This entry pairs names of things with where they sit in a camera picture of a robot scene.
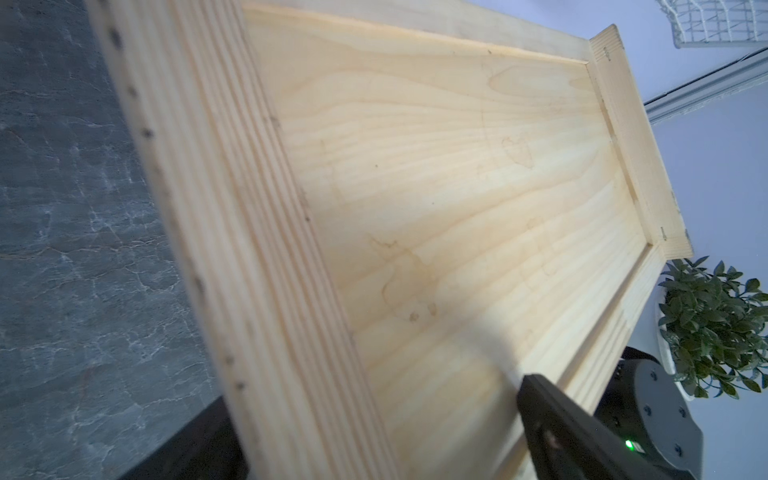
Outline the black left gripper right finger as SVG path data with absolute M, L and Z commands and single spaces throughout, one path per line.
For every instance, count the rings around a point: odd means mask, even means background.
M 619 437 L 541 374 L 523 377 L 517 408 L 540 479 L 675 479 L 631 452 Z

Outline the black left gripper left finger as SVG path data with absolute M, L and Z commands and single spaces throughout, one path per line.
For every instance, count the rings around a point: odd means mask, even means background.
M 222 396 L 121 479 L 248 479 L 249 466 Z

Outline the light wooden two-tier shelf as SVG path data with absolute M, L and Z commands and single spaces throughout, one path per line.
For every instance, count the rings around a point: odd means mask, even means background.
M 532 479 L 692 252 L 616 26 L 464 1 L 86 5 L 259 479 Z

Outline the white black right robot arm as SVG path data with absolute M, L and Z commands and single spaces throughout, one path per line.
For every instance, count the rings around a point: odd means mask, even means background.
M 703 433 L 656 357 L 627 346 L 594 417 L 671 478 L 702 477 Z

